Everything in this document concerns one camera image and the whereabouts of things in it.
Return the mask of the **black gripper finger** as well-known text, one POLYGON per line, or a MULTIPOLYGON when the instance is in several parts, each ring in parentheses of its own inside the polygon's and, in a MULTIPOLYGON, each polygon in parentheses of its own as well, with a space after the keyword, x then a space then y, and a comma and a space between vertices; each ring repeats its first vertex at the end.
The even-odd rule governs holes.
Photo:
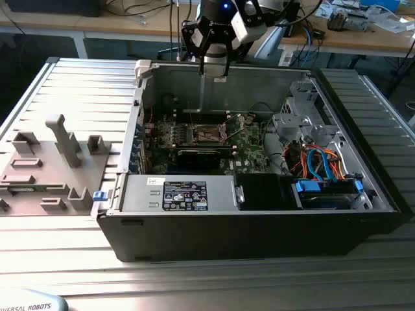
POLYGON ((209 20, 204 16, 200 17, 197 21, 185 20, 182 22, 181 32, 187 52, 200 60, 198 73, 199 75, 203 75, 204 57, 209 49, 209 20), (192 39, 196 31, 199 31, 202 36, 199 45, 196 45, 192 39))
POLYGON ((236 38, 236 35, 234 31, 230 27, 228 27, 224 31, 224 42, 226 46, 226 65, 224 69, 224 76, 228 76, 230 64, 231 64, 231 61, 233 60, 233 55, 234 55, 233 40, 235 38, 236 38))

